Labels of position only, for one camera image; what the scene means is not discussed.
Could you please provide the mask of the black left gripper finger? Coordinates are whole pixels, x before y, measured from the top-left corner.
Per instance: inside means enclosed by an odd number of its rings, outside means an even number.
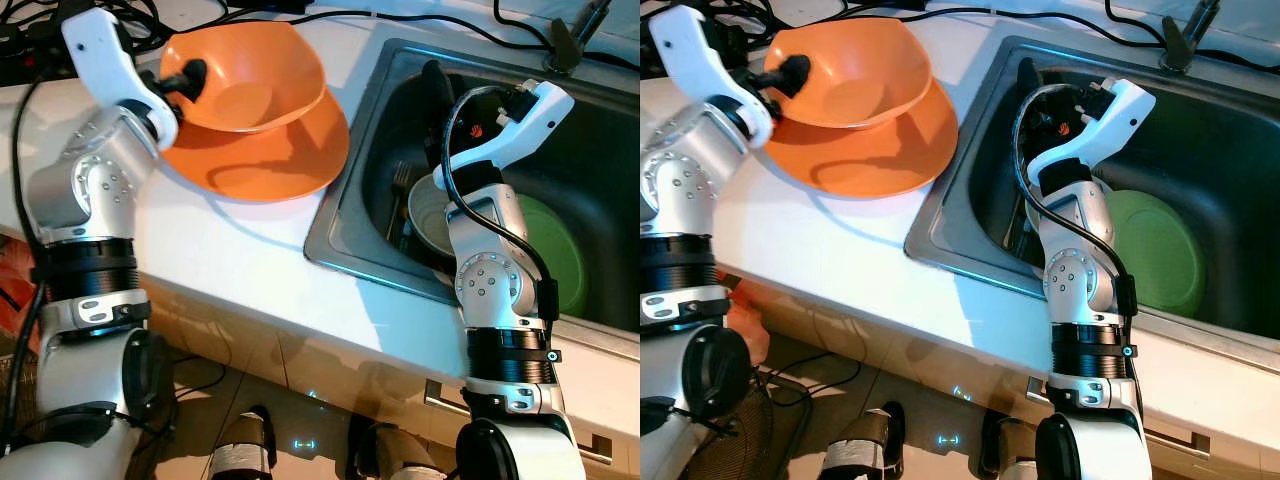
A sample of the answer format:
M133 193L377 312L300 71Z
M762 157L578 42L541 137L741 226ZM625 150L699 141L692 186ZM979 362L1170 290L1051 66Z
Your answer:
M776 88L783 96L795 96L806 83L812 70L808 55L790 55L776 68Z
M197 102L205 90L207 74L209 67L204 59L188 60L178 74L178 92L191 102Z

